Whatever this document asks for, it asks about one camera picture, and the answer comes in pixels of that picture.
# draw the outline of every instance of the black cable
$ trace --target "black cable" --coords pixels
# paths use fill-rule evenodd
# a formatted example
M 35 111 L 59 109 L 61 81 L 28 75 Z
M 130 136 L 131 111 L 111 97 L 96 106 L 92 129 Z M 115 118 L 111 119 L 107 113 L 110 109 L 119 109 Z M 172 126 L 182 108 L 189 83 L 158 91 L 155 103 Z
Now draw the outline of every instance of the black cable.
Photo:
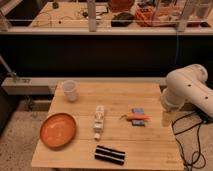
M 176 119 L 174 122 L 172 122 L 172 129 L 173 129 L 173 132 L 174 132 L 174 125 L 177 123 L 177 121 L 179 121 L 179 120 L 181 120 L 181 119 L 184 119 L 184 118 L 187 118 L 187 117 L 189 117 L 189 116 L 192 116 L 194 113 L 195 113 L 195 112 L 189 113 L 189 114 L 187 114 L 187 115 L 185 115 L 185 116 L 182 116 L 182 117 Z M 199 135 L 200 128 L 201 128 L 201 125 L 202 125 L 203 123 L 204 123 L 204 122 L 201 121 L 201 122 L 196 123 L 195 125 L 193 125 L 193 126 L 187 128 L 187 129 L 185 129 L 185 130 L 183 130 L 183 131 L 180 131 L 180 132 L 178 132 L 178 133 L 175 133 L 175 132 L 174 132 L 174 135 L 177 136 L 177 135 L 180 135 L 180 134 L 182 134 L 182 133 L 184 133 L 184 132 L 187 132 L 187 131 L 189 131 L 189 130 L 191 130 L 191 129 L 193 129 L 193 128 L 195 128 L 195 127 L 198 126 L 198 129 L 197 129 L 198 150 L 196 150 L 196 151 L 194 151 L 194 152 L 192 153 L 191 162 L 188 162 L 188 161 L 186 160 L 185 154 L 184 154 L 183 146 L 182 146 L 181 142 L 176 138 L 176 141 L 177 141 L 177 143 L 178 143 L 179 146 L 180 146 L 181 158 L 182 158 L 182 160 L 183 160 L 183 162 L 184 162 L 184 166 L 185 166 L 185 168 L 187 169 L 187 171 L 192 171 L 193 168 L 195 168 L 195 169 L 202 169 L 202 168 L 204 168 L 204 167 L 206 166 L 206 159 L 205 159 L 204 155 L 201 153 L 200 135 Z M 195 166 L 196 163 L 199 161 L 200 158 L 203 159 L 203 164 L 202 164 L 201 166 Z
M 177 5 L 177 0 L 174 1 L 174 5 Z

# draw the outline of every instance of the glass panel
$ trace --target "glass panel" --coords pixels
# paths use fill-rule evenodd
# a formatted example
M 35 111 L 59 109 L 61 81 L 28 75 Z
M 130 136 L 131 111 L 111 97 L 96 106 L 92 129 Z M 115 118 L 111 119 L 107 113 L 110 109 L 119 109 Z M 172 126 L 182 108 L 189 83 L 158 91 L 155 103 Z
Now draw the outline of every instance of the glass panel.
M 95 24 L 97 28 L 108 28 L 109 31 L 121 27 L 124 30 L 174 27 L 181 18 L 186 1 L 96 0 Z M 197 0 L 193 12 L 190 13 L 190 22 L 199 25 L 206 19 L 212 3 L 212 0 Z M 8 20 L 12 26 L 86 28 L 91 31 L 86 0 L 0 0 L 0 9 L 3 15 L 1 20 L 4 20 L 0 22 L 1 25 L 8 23 L 5 22 Z

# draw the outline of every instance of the black striped object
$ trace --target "black striped object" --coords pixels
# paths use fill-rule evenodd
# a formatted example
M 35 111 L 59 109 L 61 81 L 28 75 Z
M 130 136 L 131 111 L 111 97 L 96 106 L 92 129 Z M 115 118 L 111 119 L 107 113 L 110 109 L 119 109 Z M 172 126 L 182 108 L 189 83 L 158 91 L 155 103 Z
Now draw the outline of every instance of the black striped object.
M 95 150 L 95 158 L 123 165 L 125 160 L 125 152 L 97 145 Z

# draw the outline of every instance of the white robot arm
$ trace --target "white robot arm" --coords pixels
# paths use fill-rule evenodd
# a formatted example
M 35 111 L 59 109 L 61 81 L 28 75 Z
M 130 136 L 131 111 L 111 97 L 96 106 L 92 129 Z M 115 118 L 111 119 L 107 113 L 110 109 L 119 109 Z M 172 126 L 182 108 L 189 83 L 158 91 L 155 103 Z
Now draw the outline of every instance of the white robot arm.
M 162 106 L 168 112 L 177 111 L 187 100 L 213 118 L 213 91 L 205 85 L 207 78 L 207 70 L 199 64 L 170 72 L 160 97 Z

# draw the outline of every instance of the black object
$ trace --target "black object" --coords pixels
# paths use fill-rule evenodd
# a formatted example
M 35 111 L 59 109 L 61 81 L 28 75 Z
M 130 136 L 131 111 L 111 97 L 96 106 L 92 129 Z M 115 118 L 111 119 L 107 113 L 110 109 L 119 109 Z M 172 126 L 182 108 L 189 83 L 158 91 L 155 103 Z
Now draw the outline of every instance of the black object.
M 82 15 L 83 15 L 84 18 L 87 18 L 88 17 L 88 12 L 83 12 Z
M 53 2 L 53 9 L 57 9 L 57 8 L 59 8 L 58 2 Z
M 207 22 L 202 22 L 202 23 L 200 23 L 200 26 L 201 26 L 201 27 L 211 27 L 211 26 L 209 25 L 209 23 L 207 23 Z
M 127 12 L 122 12 L 115 17 L 113 17 L 111 21 L 111 26 L 112 27 L 126 27 L 129 24 L 132 23 L 132 20 L 134 19 L 134 15 L 127 13 Z
M 201 109 L 196 108 L 196 113 L 200 117 L 200 119 L 203 121 L 205 124 L 213 123 L 213 118 L 207 115 L 205 112 L 203 112 Z
M 125 159 L 125 152 L 97 145 L 95 150 L 95 158 L 99 160 L 123 165 L 124 159 Z
M 138 5 L 140 8 L 146 8 L 147 6 L 153 6 L 153 7 L 156 6 L 155 0 L 146 0 L 146 1 L 142 1 L 142 2 L 139 2 L 137 5 Z

